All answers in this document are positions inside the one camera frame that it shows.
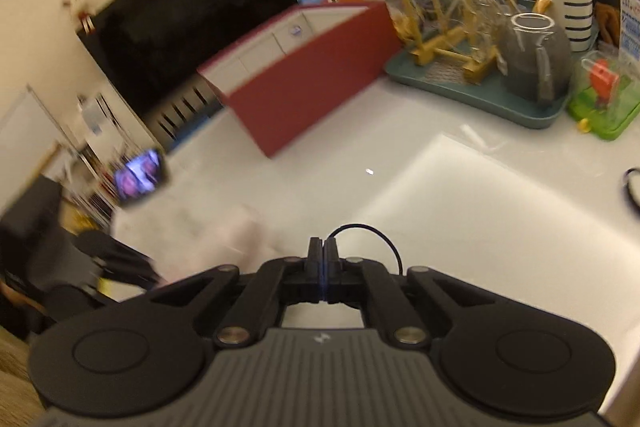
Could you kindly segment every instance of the television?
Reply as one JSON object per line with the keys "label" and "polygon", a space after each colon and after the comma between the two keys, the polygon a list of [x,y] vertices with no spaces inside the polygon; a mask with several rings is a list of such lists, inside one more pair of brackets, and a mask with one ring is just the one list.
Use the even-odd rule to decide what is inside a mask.
{"label": "television", "polygon": [[196,68],[296,0],[114,0],[78,36],[141,118]]}

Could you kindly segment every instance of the black circular cover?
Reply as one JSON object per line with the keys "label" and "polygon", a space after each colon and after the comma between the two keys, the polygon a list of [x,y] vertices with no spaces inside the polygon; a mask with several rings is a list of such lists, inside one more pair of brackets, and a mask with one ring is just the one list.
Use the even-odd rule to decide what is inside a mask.
{"label": "black circular cover", "polygon": [[615,372],[609,346],[590,329],[508,302],[462,310],[440,363],[485,407],[549,419],[597,409]]}
{"label": "black circular cover", "polygon": [[46,331],[31,351],[29,374],[48,404],[106,418],[168,403],[203,365],[202,340],[180,308],[123,303]]}

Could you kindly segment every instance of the red box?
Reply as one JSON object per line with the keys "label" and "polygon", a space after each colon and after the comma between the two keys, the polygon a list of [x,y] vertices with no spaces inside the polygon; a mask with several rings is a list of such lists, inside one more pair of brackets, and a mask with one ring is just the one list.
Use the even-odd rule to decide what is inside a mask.
{"label": "red box", "polygon": [[384,3],[295,6],[198,73],[273,156],[372,83],[400,48]]}

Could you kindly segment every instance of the striped white mug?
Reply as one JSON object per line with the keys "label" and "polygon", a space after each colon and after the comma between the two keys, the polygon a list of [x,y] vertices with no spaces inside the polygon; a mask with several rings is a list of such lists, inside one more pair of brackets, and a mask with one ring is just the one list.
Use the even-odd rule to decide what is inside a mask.
{"label": "striped white mug", "polygon": [[537,0],[533,11],[549,15],[564,28],[572,52],[589,49],[593,0]]}

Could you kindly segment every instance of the teal tray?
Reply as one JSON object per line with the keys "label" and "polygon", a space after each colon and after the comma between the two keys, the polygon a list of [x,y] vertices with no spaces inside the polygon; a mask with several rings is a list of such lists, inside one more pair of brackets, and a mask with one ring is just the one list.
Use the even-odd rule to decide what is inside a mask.
{"label": "teal tray", "polygon": [[[518,3],[529,9],[532,6],[530,1],[518,0]],[[598,25],[594,20],[589,49],[592,49],[597,36]],[[583,53],[573,55],[574,60],[577,60]],[[504,77],[498,70],[493,70],[479,86],[476,86],[474,84],[426,80],[425,74],[431,67],[433,67],[432,64],[416,65],[413,55],[410,55],[407,50],[402,50],[389,59],[385,65],[385,71],[395,82],[446,96],[530,129],[549,127],[566,107],[569,99],[567,95],[559,98],[548,107],[540,107],[534,102],[529,102],[529,100],[507,92],[502,83]]]}

